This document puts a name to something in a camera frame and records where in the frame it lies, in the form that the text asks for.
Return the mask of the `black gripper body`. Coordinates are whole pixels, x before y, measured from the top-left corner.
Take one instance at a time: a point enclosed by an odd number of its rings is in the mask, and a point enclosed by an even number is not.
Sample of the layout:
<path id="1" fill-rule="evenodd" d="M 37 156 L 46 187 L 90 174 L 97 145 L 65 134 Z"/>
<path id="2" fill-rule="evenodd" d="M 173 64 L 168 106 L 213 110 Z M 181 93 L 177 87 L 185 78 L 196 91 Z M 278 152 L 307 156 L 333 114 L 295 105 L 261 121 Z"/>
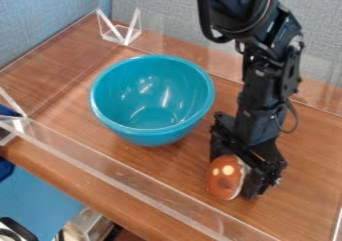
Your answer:
<path id="1" fill-rule="evenodd" d="M 282 168 L 282 171 L 286 169 L 288 162 L 276 144 L 277 137 L 253 140 L 246 136 L 240 136 L 234 129 L 236 118 L 224 112 L 217 112 L 214 118 L 212 134 L 216 133 L 232 141 L 234 155 L 249 167 L 265 168 L 268 165 L 277 165 Z"/>

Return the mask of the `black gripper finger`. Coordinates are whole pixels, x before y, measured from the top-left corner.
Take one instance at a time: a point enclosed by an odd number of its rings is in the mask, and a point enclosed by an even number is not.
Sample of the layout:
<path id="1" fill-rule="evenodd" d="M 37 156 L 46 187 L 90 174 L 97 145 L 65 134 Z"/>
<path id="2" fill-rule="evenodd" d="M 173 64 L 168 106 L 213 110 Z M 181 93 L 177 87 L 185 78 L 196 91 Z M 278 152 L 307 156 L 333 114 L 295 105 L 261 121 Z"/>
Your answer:
<path id="1" fill-rule="evenodd" d="M 282 176 L 282 168 L 268 165 L 265 168 L 248 168 L 241 195 L 246 200 L 253 200 L 262 195 L 270 187 L 278 186 Z"/>
<path id="2" fill-rule="evenodd" d="M 210 140 L 210 161 L 214 161 L 224 155 L 234 155 L 234 151 L 232 149 L 232 141 L 213 133 Z"/>

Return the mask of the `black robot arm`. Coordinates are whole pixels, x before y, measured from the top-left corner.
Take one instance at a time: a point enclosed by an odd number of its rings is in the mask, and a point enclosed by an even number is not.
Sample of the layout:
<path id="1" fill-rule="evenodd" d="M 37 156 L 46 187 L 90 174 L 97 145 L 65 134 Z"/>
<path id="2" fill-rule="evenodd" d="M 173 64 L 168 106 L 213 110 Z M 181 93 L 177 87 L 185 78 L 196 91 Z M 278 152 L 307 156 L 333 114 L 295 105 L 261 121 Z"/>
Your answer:
<path id="1" fill-rule="evenodd" d="M 303 26 L 280 0 L 197 0 L 205 37 L 216 43 L 236 43 L 244 55 L 244 90 L 234 116 L 214 114 L 210 161 L 237 156 L 248 173 L 234 193 L 252 200 L 277 185 L 288 167 L 276 141 L 285 131 L 288 113 L 296 108 Z"/>

